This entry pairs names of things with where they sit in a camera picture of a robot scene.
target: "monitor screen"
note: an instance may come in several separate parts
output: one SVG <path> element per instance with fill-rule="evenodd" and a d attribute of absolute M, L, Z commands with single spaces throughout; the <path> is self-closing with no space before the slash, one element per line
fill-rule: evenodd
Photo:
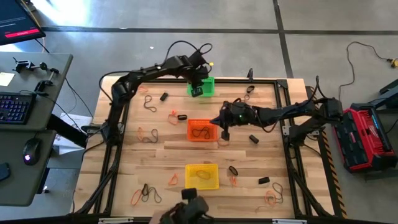
<path fill-rule="evenodd" d="M 21 0 L 0 0 L 0 45 L 45 37 L 21 5 Z"/>

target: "wooden table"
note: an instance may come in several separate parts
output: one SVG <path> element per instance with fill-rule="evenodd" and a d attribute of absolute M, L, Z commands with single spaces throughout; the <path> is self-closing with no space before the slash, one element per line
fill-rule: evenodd
<path fill-rule="evenodd" d="M 103 88 L 109 92 L 111 85 L 118 77 L 106 77 Z M 288 79 L 289 94 L 292 103 L 307 99 L 304 81 Z M 185 186 L 186 164 L 218 164 L 220 176 L 219 190 L 201 190 L 209 204 L 209 214 L 218 218 L 293 218 L 292 199 L 290 196 L 284 150 L 280 126 L 267 134 L 261 128 L 241 126 L 230 128 L 229 146 L 219 146 L 217 142 L 190 142 L 187 140 L 187 123 L 185 121 L 172 125 L 167 122 L 171 110 L 186 114 L 189 119 L 213 119 L 218 116 L 224 100 L 232 102 L 243 98 L 247 84 L 216 84 L 216 93 L 211 98 L 192 98 L 187 95 L 187 86 L 183 83 L 145 83 L 147 93 L 138 93 L 129 108 L 126 133 L 124 137 L 121 163 L 114 193 L 112 216 L 151 217 L 154 212 L 167 210 L 180 202 L 181 190 Z M 159 100 L 167 92 L 165 102 Z M 153 100 L 148 106 L 157 107 L 153 113 L 143 107 L 144 97 L 151 95 Z M 256 85 L 248 101 L 251 105 L 275 108 L 275 93 L 272 85 Z M 109 113 L 109 100 L 100 93 L 94 123 L 101 124 Z M 296 118 L 300 124 L 306 117 Z M 137 138 L 137 129 L 144 129 L 144 136 L 151 137 L 150 131 L 159 131 L 157 143 L 143 143 Z M 260 142 L 255 145 L 249 135 L 255 135 Z M 98 144 L 101 136 L 90 138 L 88 147 Z M 318 150 L 316 141 L 307 139 L 306 144 Z M 75 192 L 76 209 L 79 209 L 98 185 L 103 165 L 105 145 L 86 153 Z M 333 213 L 328 184 L 321 158 L 306 147 L 301 148 L 302 160 L 308 188 L 326 211 Z M 233 187 L 228 177 L 228 167 L 234 166 L 239 171 L 237 187 Z M 177 185 L 169 186 L 168 182 L 177 173 Z M 258 185 L 259 178 L 269 176 L 269 184 Z M 284 188 L 284 202 L 271 207 L 264 201 L 272 183 L 278 182 Z M 137 189 L 147 183 L 155 187 L 162 197 L 161 203 L 154 202 L 153 192 L 148 202 L 130 204 L 131 197 Z M 304 211 L 302 193 L 298 188 L 300 208 Z M 108 189 L 105 189 L 102 209 L 106 204 Z"/>

